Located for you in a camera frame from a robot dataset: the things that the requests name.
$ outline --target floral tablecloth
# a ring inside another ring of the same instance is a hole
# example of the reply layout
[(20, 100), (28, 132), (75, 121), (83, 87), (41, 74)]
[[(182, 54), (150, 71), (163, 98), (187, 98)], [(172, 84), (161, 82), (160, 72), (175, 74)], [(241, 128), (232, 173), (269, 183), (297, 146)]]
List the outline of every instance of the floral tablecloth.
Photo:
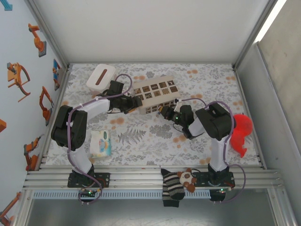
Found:
[[(227, 103), (234, 114), (243, 113), (243, 103), (231, 65), (223, 64), (111, 64), (116, 74), (129, 74), (134, 82), (158, 76), (172, 75), (183, 99), (202, 98), (206, 103), (221, 100)], [(74, 64), (69, 70), (67, 88), (62, 105), (77, 106), (91, 100), (86, 82), (97, 64)], [(121, 78), (125, 88), (129, 79)], [(188, 101), (193, 111), (204, 107), (201, 101)], [(108, 129), (111, 133), (111, 158), (92, 160), (94, 165), (198, 165), (210, 162), (211, 139), (203, 134), (193, 140), (186, 139), (173, 128), (171, 121), (157, 113), (140, 115), (136, 110), (130, 114), (102, 113), (87, 124), (84, 143), (89, 153), (91, 131)], [(229, 149), (230, 163), (259, 165), (252, 137), (246, 138), (247, 152), (243, 158)], [(51, 141), (47, 165), (69, 165), (66, 149)]]

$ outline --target plush toy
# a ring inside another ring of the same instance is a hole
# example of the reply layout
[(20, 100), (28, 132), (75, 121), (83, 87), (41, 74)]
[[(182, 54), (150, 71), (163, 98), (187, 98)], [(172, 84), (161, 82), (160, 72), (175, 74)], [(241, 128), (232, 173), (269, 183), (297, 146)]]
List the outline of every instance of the plush toy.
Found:
[(193, 193), (196, 190), (194, 183), (197, 179), (192, 176), (190, 168), (187, 168), (186, 172), (177, 172), (177, 175), (180, 178), (180, 183), (186, 187), (187, 191)]

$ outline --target wooden block box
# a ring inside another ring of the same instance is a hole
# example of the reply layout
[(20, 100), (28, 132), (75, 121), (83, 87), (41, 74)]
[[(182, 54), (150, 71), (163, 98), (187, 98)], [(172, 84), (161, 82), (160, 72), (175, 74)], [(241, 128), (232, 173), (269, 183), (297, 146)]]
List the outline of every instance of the wooden block box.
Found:
[(133, 84), (135, 95), (142, 100), (140, 114), (156, 112), (159, 106), (173, 106), (174, 99), (180, 98), (173, 76), (163, 76)]

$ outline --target purple cable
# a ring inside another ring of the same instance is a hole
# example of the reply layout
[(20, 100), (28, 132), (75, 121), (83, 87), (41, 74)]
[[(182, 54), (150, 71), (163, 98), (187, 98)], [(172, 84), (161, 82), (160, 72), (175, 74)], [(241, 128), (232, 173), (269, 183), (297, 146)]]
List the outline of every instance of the purple cable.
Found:
[(237, 166), (237, 167), (241, 168), (241, 170), (243, 171), (243, 174), (244, 174), (244, 183), (243, 183), (243, 186), (242, 186), (241, 190), (238, 192), (238, 194), (237, 194), (236, 196), (234, 196), (233, 198), (229, 199), (229, 200), (226, 200), (226, 201), (222, 201), (222, 202), (221, 202), (221, 203), (229, 203), (229, 202), (231, 202), (231, 201), (237, 199), (237, 198), (241, 195), (241, 193), (243, 192), (243, 190), (244, 190), (244, 188), (245, 188), (245, 186), (246, 186), (246, 172), (245, 172), (244, 168), (242, 168), (240, 165), (238, 165), (238, 164), (232, 164), (232, 165), (229, 165), (229, 164), (226, 162), (226, 149), (227, 149), (226, 143), (227, 143), (227, 141), (230, 139), (230, 137), (231, 137), (231, 135), (232, 135), (232, 133), (233, 133), (233, 130), (234, 130), (234, 117), (233, 117), (233, 113), (232, 113), (231, 109), (229, 108), (229, 106), (226, 105), (226, 103), (223, 102), (223, 101), (213, 101), (213, 102), (207, 104), (205, 108), (207, 108), (207, 107), (209, 107), (210, 105), (215, 104), (215, 103), (219, 103), (219, 104), (224, 105), (224, 106), (227, 108), (227, 110), (229, 111), (230, 117), (231, 117), (231, 131), (230, 131), (229, 135), (227, 136), (227, 138), (226, 138), (226, 140), (225, 140), (224, 150), (223, 150), (223, 154), (222, 154), (223, 161), (224, 161), (224, 163), (225, 163), (227, 166), (229, 166), (229, 167)]
[[(95, 102), (95, 101), (103, 100), (103, 99), (107, 99), (107, 98), (119, 97), (119, 96), (122, 96), (122, 95), (126, 94), (126, 93), (132, 88), (133, 81), (132, 81), (131, 77), (130, 77), (129, 75), (127, 75), (127, 74), (120, 74), (120, 75), (117, 76), (117, 78), (120, 77), (120, 76), (122, 76), (122, 75), (127, 76), (127, 77), (130, 79), (130, 86), (129, 86), (129, 88), (128, 88), (126, 91), (124, 91), (124, 92), (121, 93), (121, 94), (117, 94), (117, 95), (113, 95), (113, 96), (109, 96), (109, 97), (100, 97), (100, 98), (98, 98), (98, 99), (95, 98), (95, 99), (93, 99), (93, 100), (90, 100), (90, 101), (88, 101), (88, 102), (86, 102), (86, 103), (84, 103), (84, 104), (82, 104), (82, 105), (80, 105), (80, 106), (74, 107), (74, 108), (70, 111), (69, 116), (68, 116), (68, 124), (67, 124), (67, 139), (68, 139), (68, 151), (67, 151), (67, 156), (68, 156), (68, 160), (69, 160), (69, 162), (71, 163), (71, 165), (72, 165), (78, 172), (80, 172), (81, 174), (83, 174), (83, 175), (86, 176), (87, 178), (90, 178), (90, 179), (92, 179), (93, 181), (95, 181), (95, 182), (99, 185), (99, 188), (100, 188), (100, 193), (99, 193), (99, 195), (98, 195), (94, 200), (92, 200), (92, 201), (90, 201), (90, 202), (86, 202), (87, 205), (89, 205), (90, 203), (91, 203), (91, 204), (94, 203), (96, 200), (98, 200), (98, 199), (100, 198), (100, 196), (102, 196), (102, 194), (103, 194), (103, 188), (102, 188), (102, 185), (99, 183), (98, 180), (96, 180), (94, 177), (91, 177), (91, 176), (88, 175), (87, 173), (84, 173), (83, 171), (81, 171), (81, 170), (74, 164), (74, 162), (72, 161), (72, 159), (71, 159), (71, 157), (70, 157), (70, 152), (71, 152), (71, 127), (70, 127), (71, 116), (72, 116), (72, 114), (73, 114), (76, 110), (78, 110), (78, 109), (80, 109), (80, 108), (82, 108), (82, 107), (84, 107), (84, 106), (87, 106), (87, 105), (89, 105), (89, 104), (91, 104), (91, 103), (93, 103), (93, 102)], [(79, 201), (81, 201), (82, 203), (84, 203), (84, 202), (80, 199), (80, 196), (81, 196), (82, 194), (83, 194), (83, 193), (79, 193), (78, 199), (79, 199)]]
[(205, 104), (205, 106), (206, 106), (205, 101), (202, 100), (202, 99), (200, 99), (200, 98), (189, 98), (189, 99), (185, 99), (185, 100), (182, 100), (182, 101), (187, 101), (187, 100), (200, 100), (200, 101), (202, 101), (202, 102)]

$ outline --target purple wire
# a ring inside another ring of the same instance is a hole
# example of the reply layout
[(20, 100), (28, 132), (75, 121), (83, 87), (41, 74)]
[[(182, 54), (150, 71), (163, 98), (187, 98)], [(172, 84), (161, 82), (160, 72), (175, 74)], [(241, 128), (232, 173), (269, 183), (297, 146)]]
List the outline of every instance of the purple wire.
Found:
[[(120, 74), (120, 75), (117, 76), (117, 78), (120, 77), (120, 76), (122, 76), (122, 75), (127, 76), (127, 77), (130, 79), (130, 86), (129, 86), (129, 88), (128, 88), (126, 91), (124, 91), (124, 92), (121, 93), (121, 94), (117, 94), (117, 95), (113, 95), (113, 96), (109, 96), (109, 97), (100, 97), (100, 98), (98, 98), (98, 99), (95, 98), (95, 99), (93, 99), (93, 100), (90, 100), (90, 101), (88, 101), (88, 102), (86, 102), (86, 103), (84, 103), (84, 104), (82, 104), (82, 105), (80, 105), (80, 106), (74, 107), (74, 108), (70, 111), (69, 116), (68, 116), (68, 124), (67, 124), (67, 139), (68, 139), (68, 151), (67, 151), (67, 156), (68, 156), (68, 160), (69, 160), (69, 162), (71, 163), (71, 165), (72, 165), (78, 172), (80, 172), (81, 174), (83, 174), (83, 175), (86, 176), (87, 178), (90, 178), (90, 179), (92, 179), (93, 181), (95, 181), (95, 182), (99, 185), (99, 188), (100, 188), (100, 193), (99, 193), (99, 195), (98, 195), (94, 200), (92, 200), (92, 201), (90, 201), (90, 202), (86, 202), (87, 205), (88, 205), (88, 204), (94, 203), (95, 201), (97, 201), (97, 200), (100, 198), (100, 196), (102, 196), (102, 194), (103, 194), (103, 188), (102, 188), (102, 185), (100, 184), (100, 182), (99, 182), (98, 180), (96, 180), (94, 177), (88, 175), (87, 173), (84, 173), (83, 171), (81, 171), (81, 170), (74, 164), (74, 162), (72, 161), (72, 159), (71, 159), (71, 157), (70, 157), (70, 152), (71, 152), (71, 127), (70, 127), (71, 116), (72, 116), (72, 114), (73, 114), (76, 110), (78, 110), (78, 109), (80, 109), (80, 108), (82, 108), (82, 107), (84, 107), (84, 106), (87, 106), (87, 105), (89, 105), (89, 104), (91, 104), (91, 103), (93, 103), (93, 102), (95, 102), (95, 101), (103, 100), (103, 99), (107, 99), (107, 98), (119, 97), (119, 96), (122, 96), (122, 95), (126, 94), (126, 93), (132, 88), (133, 81), (132, 81), (131, 77), (130, 77), (129, 75), (127, 75), (127, 74)], [(78, 199), (79, 199), (79, 201), (81, 201), (81, 202), (82, 202), (82, 200), (80, 199), (80, 196), (81, 196), (82, 194), (83, 194), (83, 193), (79, 193), (79, 195), (78, 195)]]
[(230, 139), (230, 137), (231, 137), (231, 135), (232, 135), (232, 133), (233, 133), (233, 130), (234, 130), (234, 117), (233, 117), (233, 113), (232, 113), (230, 107), (229, 107), (225, 102), (223, 102), (223, 101), (213, 101), (213, 102), (209, 103), (208, 105), (206, 105), (205, 108), (207, 108), (207, 107), (209, 107), (210, 105), (215, 104), (215, 103), (219, 103), (219, 104), (224, 105), (224, 106), (226, 107), (226, 109), (229, 111), (230, 117), (231, 117), (231, 131), (230, 131), (229, 135), (227, 136), (227, 138), (226, 138), (226, 140), (225, 140), (224, 149), (223, 149), (223, 154), (222, 154), (223, 161), (224, 161), (224, 163), (225, 163), (227, 166), (229, 166), (229, 167), (237, 166), (237, 167), (241, 168), (241, 171), (242, 171), (243, 174), (244, 174), (244, 183), (243, 183), (243, 186), (242, 186), (241, 190), (238, 192), (238, 194), (237, 194), (236, 196), (234, 196), (233, 198), (229, 199), (229, 200), (226, 200), (226, 201), (222, 201), (222, 202), (221, 202), (221, 203), (229, 203), (229, 202), (231, 202), (231, 201), (237, 199), (237, 198), (241, 195), (241, 193), (243, 192), (243, 190), (244, 190), (244, 188), (245, 188), (245, 186), (246, 186), (246, 172), (245, 172), (244, 168), (242, 168), (240, 165), (238, 165), (238, 164), (232, 164), (232, 165), (229, 165), (229, 164), (226, 162), (226, 149), (227, 149), (227, 145), (226, 145), (226, 144), (227, 144), (227, 141)]
[(189, 98), (189, 99), (185, 99), (185, 100), (182, 100), (182, 101), (187, 101), (187, 100), (200, 100), (200, 101), (202, 101), (202, 102), (205, 104), (205, 106), (206, 106), (205, 101), (202, 100), (202, 99), (200, 99), (200, 98)]

